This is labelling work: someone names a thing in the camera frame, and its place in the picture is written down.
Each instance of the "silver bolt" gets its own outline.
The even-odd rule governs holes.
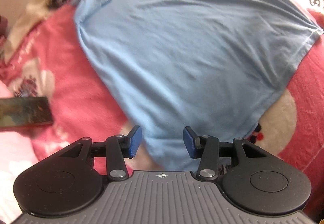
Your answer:
[[[116,178],[116,179],[120,179],[120,178],[123,178],[126,176],[126,172],[124,170],[120,170],[120,169],[115,169],[113,171],[111,171],[109,173],[109,175],[112,177],[112,178]]]
[[[199,172],[199,174],[203,177],[208,177],[208,178],[216,175],[215,171],[211,169],[203,169]]]

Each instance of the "gray ribbed plate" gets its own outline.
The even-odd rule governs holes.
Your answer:
[[[14,224],[315,224],[302,212],[279,218],[258,217],[231,205],[213,183],[190,172],[135,171],[108,185],[81,212],[57,219],[22,214]]]

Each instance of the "bed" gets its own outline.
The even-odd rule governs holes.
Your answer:
[[[104,141],[111,135],[126,134],[132,127],[78,43],[73,21],[75,9],[72,3],[59,8],[24,37],[9,62],[1,62],[1,95],[19,92],[25,96],[47,96],[55,120],[53,126],[36,135],[7,136],[7,151],[16,150],[2,158],[4,166],[0,173],[6,179],[3,190],[10,190],[14,178],[27,167],[81,137]],[[324,14],[303,10],[324,27]],[[248,137],[309,177],[312,195],[305,213],[314,219],[318,219],[324,205],[323,61],[322,35],[283,95],[261,117],[261,130]],[[129,172],[162,170],[149,159],[143,146],[127,165]],[[96,159],[95,169],[105,173],[103,161]],[[18,216],[19,208],[12,192],[3,194],[0,220],[9,223]]]

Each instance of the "beige cloth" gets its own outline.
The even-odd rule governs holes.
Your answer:
[[[6,64],[21,44],[25,35],[37,23],[48,18],[49,15],[50,11],[46,6],[46,0],[32,0],[27,4],[25,11],[13,25],[6,42],[2,45],[2,57]]]

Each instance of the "blue gripper pad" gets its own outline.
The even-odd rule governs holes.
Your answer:
[[[142,141],[142,128],[140,126],[134,126],[133,129],[129,132],[128,136],[131,137],[131,143],[129,146],[129,156],[135,157],[138,147]]]
[[[183,129],[183,142],[187,148],[187,151],[188,151],[188,154],[190,155],[190,157],[195,159],[197,152],[196,152],[196,148],[194,145],[194,139],[190,135],[190,133],[188,132],[188,130],[186,128]]]

